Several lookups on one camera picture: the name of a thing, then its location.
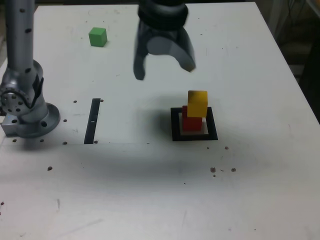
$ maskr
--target black tape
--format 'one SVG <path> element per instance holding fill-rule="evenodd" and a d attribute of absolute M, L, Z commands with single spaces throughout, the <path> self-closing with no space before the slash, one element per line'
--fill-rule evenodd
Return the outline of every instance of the black tape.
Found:
<path fill-rule="evenodd" d="M 98 121 L 100 106 L 100 98 L 93 98 L 91 103 L 91 109 L 88 119 L 88 124 L 86 126 L 84 144 L 94 144 L 96 126 Z"/>

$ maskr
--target green cube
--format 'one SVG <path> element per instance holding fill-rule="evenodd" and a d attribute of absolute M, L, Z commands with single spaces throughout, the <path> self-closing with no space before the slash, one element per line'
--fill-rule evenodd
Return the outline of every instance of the green cube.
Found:
<path fill-rule="evenodd" d="M 91 46 L 103 47 L 108 41 L 106 29 L 102 27 L 92 28 L 89 32 L 89 39 Z"/>

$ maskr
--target cube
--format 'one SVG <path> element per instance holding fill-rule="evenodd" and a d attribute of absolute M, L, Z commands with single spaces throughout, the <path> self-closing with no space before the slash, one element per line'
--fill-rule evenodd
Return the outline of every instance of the cube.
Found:
<path fill-rule="evenodd" d="M 91 46 L 103 47 L 108 41 L 106 29 L 101 27 L 92 28 L 89 32 L 89 39 Z"/>
<path fill-rule="evenodd" d="M 188 107 L 182 106 L 182 130 L 184 132 L 199 132 L 202 128 L 202 117 L 187 117 Z"/>
<path fill-rule="evenodd" d="M 205 118 L 208 109 L 207 91 L 188 91 L 188 118 Z"/>

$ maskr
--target yellow cube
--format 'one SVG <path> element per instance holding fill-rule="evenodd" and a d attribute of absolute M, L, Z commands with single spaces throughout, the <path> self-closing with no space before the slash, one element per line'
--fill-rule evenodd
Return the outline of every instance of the yellow cube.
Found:
<path fill-rule="evenodd" d="M 207 91 L 188 91 L 188 118 L 205 118 L 208 109 Z"/>

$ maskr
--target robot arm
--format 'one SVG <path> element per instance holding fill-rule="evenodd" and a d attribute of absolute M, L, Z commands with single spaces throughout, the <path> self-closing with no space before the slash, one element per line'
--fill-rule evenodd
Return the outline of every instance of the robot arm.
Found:
<path fill-rule="evenodd" d="M 46 103 L 43 70 L 33 59 L 34 0 L 6 0 L 7 68 L 0 85 L 2 128 L 7 136 L 34 138 L 52 131 L 58 109 Z"/>
<path fill-rule="evenodd" d="M 6 0 L 7 68 L 0 85 L 1 107 L 7 113 L 2 128 L 7 136 L 35 138 L 52 131 L 59 110 L 46 103 L 43 69 L 33 59 L 35 0 Z M 150 53 L 171 55 L 192 71 L 196 65 L 189 36 L 183 28 L 188 8 L 182 0 L 141 0 L 133 63 L 138 80 L 145 77 Z"/>
<path fill-rule="evenodd" d="M 133 72 L 145 77 L 144 62 L 148 54 L 170 55 L 181 68 L 191 72 L 195 67 L 194 50 L 184 29 L 188 8 L 182 0 L 141 0 Z"/>

